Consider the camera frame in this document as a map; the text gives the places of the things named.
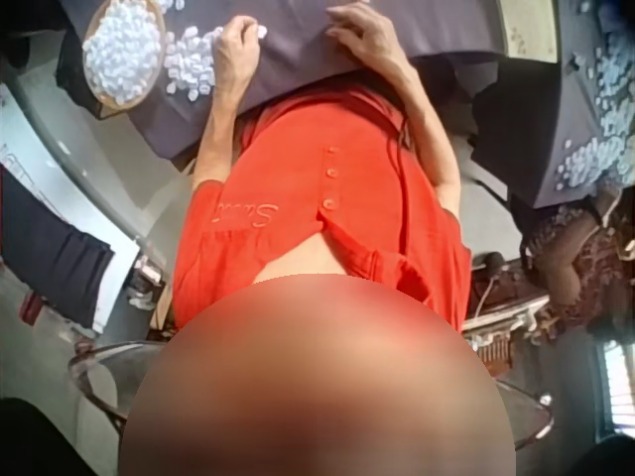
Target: glass table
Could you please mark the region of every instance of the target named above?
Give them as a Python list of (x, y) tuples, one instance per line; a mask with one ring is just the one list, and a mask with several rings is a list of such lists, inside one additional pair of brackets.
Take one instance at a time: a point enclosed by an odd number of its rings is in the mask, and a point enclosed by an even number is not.
[[(105, 412), (120, 436), (141, 382), (164, 345), (154, 342), (112, 345), (74, 357), (68, 363), (75, 384)], [(517, 451), (549, 433), (554, 424), (549, 396), (538, 400), (506, 382), (497, 381), (496, 385), (509, 416)]]

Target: dark tablecloth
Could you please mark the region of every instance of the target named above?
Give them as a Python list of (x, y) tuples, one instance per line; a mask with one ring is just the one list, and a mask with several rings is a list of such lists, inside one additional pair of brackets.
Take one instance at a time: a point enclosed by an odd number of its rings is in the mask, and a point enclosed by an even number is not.
[[(575, 149), (602, 138), (597, 78), (587, 75), (595, 49), (604, 47), (597, 17), (580, 14), (579, 2), (555, 3), (560, 63), (502, 59), (498, 81), (474, 99), (479, 139), (472, 158), (537, 208), (589, 193), (589, 186), (556, 191), (557, 168)], [(580, 71), (571, 66), (573, 53), (586, 58)]]
[[(102, 0), (60, 0), (81, 38)], [(166, 15), (169, 31), (179, 37), (188, 26), (205, 33), (236, 14), (251, 15), (269, 29), (258, 72), (242, 110), (289, 93), (326, 77), (357, 69), (322, 33), (326, 6), (343, 0), (186, 0), (186, 8)], [(497, 0), (374, 0), (393, 19), (400, 40), (412, 58), (441, 53), (502, 55)], [(182, 91), (165, 92), (162, 74), (148, 98), (129, 112), (130, 119), (159, 156), (173, 159), (200, 139), (211, 100), (192, 104)]]

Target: orange shirt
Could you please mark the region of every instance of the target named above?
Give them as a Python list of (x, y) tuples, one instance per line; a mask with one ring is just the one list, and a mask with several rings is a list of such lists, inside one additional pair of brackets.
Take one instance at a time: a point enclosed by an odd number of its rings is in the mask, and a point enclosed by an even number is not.
[(401, 147), (403, 124), (360, 86), (267, 109), (245, 131), (227, 182), (204, 182), (193, 195), (175, 270), (177, 326), (322, 232), (347, 274), (399, 290), (460, 330), (470, 253)]

